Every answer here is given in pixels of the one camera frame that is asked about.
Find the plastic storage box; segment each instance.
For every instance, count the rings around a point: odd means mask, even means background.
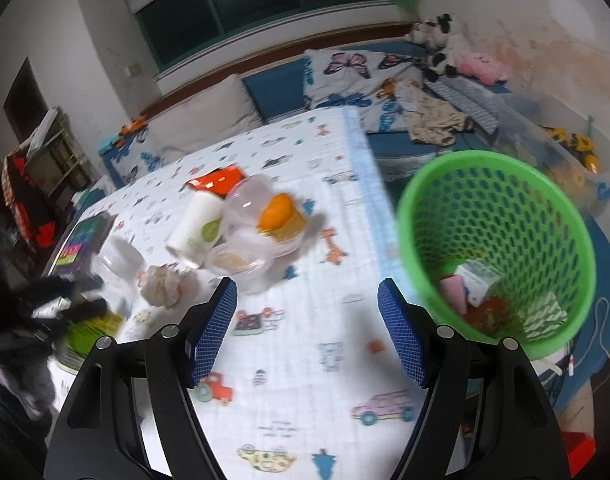
[[[592,128],[598,174],[585,167],[568,150],[551,139],[541,126],[560,126],[585,135],[588,120],[559,100],[539,92],[497,94],[498,136],[494,149],[518,158],[549,176],[584,214],[597,216],[610,200],[610,140]]]

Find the yellow car print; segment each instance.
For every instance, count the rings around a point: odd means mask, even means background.
[[[258,451],[254,446],[247,444],[240,447],[237,453],[254,469],[266,473],[282,473],[288,470],[292,462],[296,460],[296,455],[287,453],[282,447],[277,447],[273,451]]]

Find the pillow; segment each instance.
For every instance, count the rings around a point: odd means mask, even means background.
[[[356,106],[366,133],[406,130],[396,81],[416,80],[422,58],[370,50],[306,50],[303,93],[309,109]]]
[[[237,74],[197,93],[149,121],[149,130],[170,161],[262,126]]]
[[[117,187],[128,186],[169,162],[165,160],[147,126],[135,134],[126,136],[124,144],[120,148],[109,150],[102,156],[102,160]],[[118,174],[120,180],[117,180],[114,173]]]

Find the paper cup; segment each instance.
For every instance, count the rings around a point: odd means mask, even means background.
[[[181,263],[197,269],[219,239],[222,215],[223,199],[209,191],[194,192],[165,248]]]

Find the green basket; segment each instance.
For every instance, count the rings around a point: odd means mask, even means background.
[[[565,345],[585,321],[596,285],[588,230],[556,184],[527,164],[475,150],[440,156],[407,184],[398,221],[403,264],[435,322],[485,343],[512,336],[535,360]],[[516,320],[496,338],[461,319],[434,287],[474,258],[503,276],[494,294]],[[566,318],[544,330],[546,335],[528,336],[526,316],[534,316],[534,302],[548,292],[556,295]]]

